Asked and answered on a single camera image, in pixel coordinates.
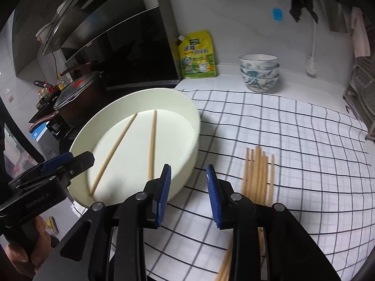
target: pink towel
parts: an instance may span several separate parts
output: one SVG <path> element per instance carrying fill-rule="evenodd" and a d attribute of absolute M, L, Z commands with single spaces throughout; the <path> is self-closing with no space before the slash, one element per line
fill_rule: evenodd
<path fill-rule="evenodd" d="M 352 9 L 351 28 L 353 30 L 354 56 L 356 58 L 370 56 L 369 39 L 363 23 L 362 11 L 358 7 L 353 7 Z"/>

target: chopstick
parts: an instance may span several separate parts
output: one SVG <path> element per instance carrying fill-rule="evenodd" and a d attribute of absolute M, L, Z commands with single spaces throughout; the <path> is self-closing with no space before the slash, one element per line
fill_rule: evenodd
<path fill-rule="evenodd" d="M 154 110 L 154 116 L 153 116 L 152 125 L 151 125 L 151 141 L 150 141 L 150 154 L 149 154 L 149 180 L 154 179 L 156 117 L 157 117 L 157 112 L 156 110 Z"/>
<path fill-rule="evenodd" d="M 245 167 L 244 167 L 244 172 L 243 172 L 243 177 L 242 177 L 242 180 L 244 182 L 243 182 L 242 187 L 241 187 L 241 193 L 243 195 L 245 195 L 245 193 L 246 193 L 246 187 L 247 187 L 247 185 L 249 183 L 248 173 L 249 173 L 249 167 L 251 165 L 251 161 L 250 161 L 250 164 L 248 162 L 249 162 L 249 148 L 246 148 L 246 152 L 245 152 Z"/>
<path fill-rule="evenodd" d="M 215 280 L 217 281 L 228 281 L 229 267 L 232 260 L 232 241 L 229 242 L 228 250 L 225 253 L 224 260 L 220 266 L 219 272 Z"/>
<path fill-rule="evenodd" d="M 249 170 L 247 174 L 247 183 L 246 183 L 246 197 L 250 197 L 249 190 L 251 183 L 254 181 L 254 149 L 251 149 L 250 161 L 248 161 Z"/>
<path fill-rule="evenodd" d="M 248 187 L 246 191 L 246 197 L 250 197 L 253 202 L 257 202 L 257 195 L 258 195 L 258 184 L 259 184 L 259 171 L 260 171 L 260 157 L 262 154 L 261 148 L 258 146 L 255 149 L 255 158 L 254 163 L 252 164 L 253 171 L 251 174 L 251 187 Z"/>
<path fill-rule="evenodd" d="M 106 160 L 104 161 L 104 164 L 102 165 L 102 167 L 101 167 L 100 170 L 99 170 L 99 173 L 98 173 L 97 176 L 96 176 L 96 179 L 95 179 L 94 185 L 91 187 L 91 189 L 90 189 L 90 191 L 89 191 L 89 195 L 92 196 L 92 195 L 94 194 L 95 189 L 96 189 L 96 187 L 98 186 L 99 181 L 100 181 L 100 179 L 102 178 L 102 175 L 103 175 L 105 169 L 107 168 L 109 161 L 111 160 L 111 158 L 112 158 L 113 154 L 115 153 L 117 147 L 119 146 L 120 142 L 121 142 L 122 139 L 124 138 L 126 132 L 129 130 L 129 128 L 130 128 L 131 124 L 133 123 L 134 119 L 136 118 L 137 114 L 138 114 L 138 113 L 135 113 L 135 114 L 133 115 L 133 117 L 132 117 L 131 120 L 127 123 L 125 129 L 122 131 L 122 133 L 121 133 L 120 136 L 118 137 L 117 141 L 116 141 L 115 144 L 113 145 L 113 147 L 112 147 L 111 151 L 109 152 L 109 154 L 108 154 Z"/>
<path fill-rule="evenodd" d="M 264 177 L 264 152 L 261 150 L 261 154 L 259 157 L 259 175 L 257 179 L 256 185 L 256 195 L 255 195 L 255 202 L 260 204 L 262 198 L 262 186 L 263 186 L 263 177 Z"/>
<path fill-rule="evenodd" d="M 269 192 L 268 192 L 268 199 L 267 199 L 267 206 L 272 205 L 272 198 L 273 198 L 273 184 L 275 182 L 275 156 L 271 156 L 271 180 L 270 180 L 270 186 L 269 186 Z"/>
<path fill-rule="evenodd" d="M 268 157 L 263 156 L 262 157 L 262 177 L 260 179 L 260 191 L 258 196 L 259 204 L 265 204 L 266 201 L 266 188 L 267 188 L 267 178 L 268 178 Z"/>

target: yellow sauce pouch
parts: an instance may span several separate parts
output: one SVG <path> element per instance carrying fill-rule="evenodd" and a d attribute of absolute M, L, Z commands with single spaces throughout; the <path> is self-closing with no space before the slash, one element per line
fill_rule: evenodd
<path fill-rule="evenodd" d="M 212 39 L 207 31 L 189 33 L 179 45 L 184 78 L 216 77 Z"/>

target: blue and white ceramic bowl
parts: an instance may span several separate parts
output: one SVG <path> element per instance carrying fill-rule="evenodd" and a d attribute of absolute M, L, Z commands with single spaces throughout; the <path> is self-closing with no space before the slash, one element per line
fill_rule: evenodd
<path fill-rule="evenodd" d="M 251 77 L 244 73 L 242 74 L 243 81 L 247 85 L 247 87 L 258 93 L 265 93 L 269 89 L 273 88 L 279 79 L 279 75 L 273 77 L 273 78 L 257 78 L 257 77 Z"/>
<path fill-rule="evenodd" d="M 241 67 L 241 72 L 249 77 L 271 79 L 279 75 L 279 68 L 277 67 L 273 70 L 248 70 L 247 68 Z"/>
<path fill-rule="evenodd" d="M 250 54 L 239 59 L 240 66 L 248 70 L 273 70 L 279 66 L 279 58 L 272 55 Z"/>

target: white tablecloth with black grid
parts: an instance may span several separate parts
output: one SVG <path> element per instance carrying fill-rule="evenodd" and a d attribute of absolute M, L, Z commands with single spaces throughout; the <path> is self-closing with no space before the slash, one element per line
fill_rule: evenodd
<path fill-rule="evenodd" d="M 201 116 L 199 154 L 162 226 L 145 229 L 146 268 L 155 280 L 213 281 L 231 239 L 212 220 L 206 167 L 240 191 L 246 147 L 275 155 L 274 202 L 283 203 L 342 280 L 374 247 L 374 177 L 363 151 L 367 129 L 348 115 L 252 92 L 183 90 Z M 79 214 L 84 208 L 74 204 Z M 265 265 L 262 279 L 266 280 Z"/>

